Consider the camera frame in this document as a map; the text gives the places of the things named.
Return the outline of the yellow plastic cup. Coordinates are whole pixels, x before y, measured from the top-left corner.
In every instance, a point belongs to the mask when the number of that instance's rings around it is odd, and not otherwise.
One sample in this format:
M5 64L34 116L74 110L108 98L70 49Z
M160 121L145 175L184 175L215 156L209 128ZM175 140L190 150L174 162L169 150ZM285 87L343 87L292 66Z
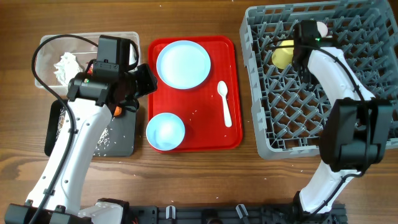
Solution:
M278 69L285 69L288 64L292 62L294 55L294 41L284 40L278 44L278 49L275 49L272 54L272 63Z

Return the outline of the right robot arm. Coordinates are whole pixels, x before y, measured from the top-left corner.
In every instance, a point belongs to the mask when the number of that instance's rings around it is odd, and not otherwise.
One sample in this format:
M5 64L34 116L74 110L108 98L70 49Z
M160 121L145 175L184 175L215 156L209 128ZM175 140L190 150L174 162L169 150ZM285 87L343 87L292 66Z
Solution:
M321 162L294 208L301 222L324 219L334 200L354 178L384 157L392 105L377 99L358 80L332 38L318 22L294 25L292 63L305 83L320 84L332 108L319 141Z

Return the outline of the large white tissue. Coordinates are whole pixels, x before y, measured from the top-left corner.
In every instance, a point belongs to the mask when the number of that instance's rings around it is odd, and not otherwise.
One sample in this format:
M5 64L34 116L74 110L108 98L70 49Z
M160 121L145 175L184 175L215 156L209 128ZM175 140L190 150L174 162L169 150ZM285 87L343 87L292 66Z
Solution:
M69 81L74 78L77 73L83 71L76 59L76 56L70 52L65 52L60 57L60 61L55 63L53 66L56 69L54 74L58 82L63 86L67 86Z

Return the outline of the orange carrot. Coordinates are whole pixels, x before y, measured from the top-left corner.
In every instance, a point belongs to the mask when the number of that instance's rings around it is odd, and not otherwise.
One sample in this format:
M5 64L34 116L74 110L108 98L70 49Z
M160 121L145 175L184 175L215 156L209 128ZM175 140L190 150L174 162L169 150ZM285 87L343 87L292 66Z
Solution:
M114 111L113 116L117 117L117 116L121 115L122 111L123 111L122 108L117 106L115 111Z

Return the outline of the pink white cup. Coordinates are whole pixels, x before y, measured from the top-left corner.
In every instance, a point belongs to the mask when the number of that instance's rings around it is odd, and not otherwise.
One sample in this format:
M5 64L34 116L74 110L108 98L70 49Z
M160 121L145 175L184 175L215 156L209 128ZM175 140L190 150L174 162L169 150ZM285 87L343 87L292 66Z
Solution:
M328 35L328 27L325 23L317 21L317 30L321 37L326 37Z

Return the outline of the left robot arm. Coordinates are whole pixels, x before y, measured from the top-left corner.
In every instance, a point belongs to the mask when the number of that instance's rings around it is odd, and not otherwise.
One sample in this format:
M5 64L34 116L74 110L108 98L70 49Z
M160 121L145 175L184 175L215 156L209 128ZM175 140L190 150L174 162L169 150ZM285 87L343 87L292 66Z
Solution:
M81 192L97 142L111 122L116 107L156 91L157 79L148 64L135 71L97 62L93 74L71 79L66 115L41 179L25 204L10 204L6 223L125 223L129 203L101 199L81 208Z

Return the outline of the light blue bowl with rice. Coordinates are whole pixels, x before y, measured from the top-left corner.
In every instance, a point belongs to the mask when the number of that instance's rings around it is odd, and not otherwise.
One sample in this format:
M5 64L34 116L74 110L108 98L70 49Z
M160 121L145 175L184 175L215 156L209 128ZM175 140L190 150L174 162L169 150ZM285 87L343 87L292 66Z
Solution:
M171 151L181 145L185 137L183 121L173 113L160 113L151 118L146 127L148 143L156 150Z

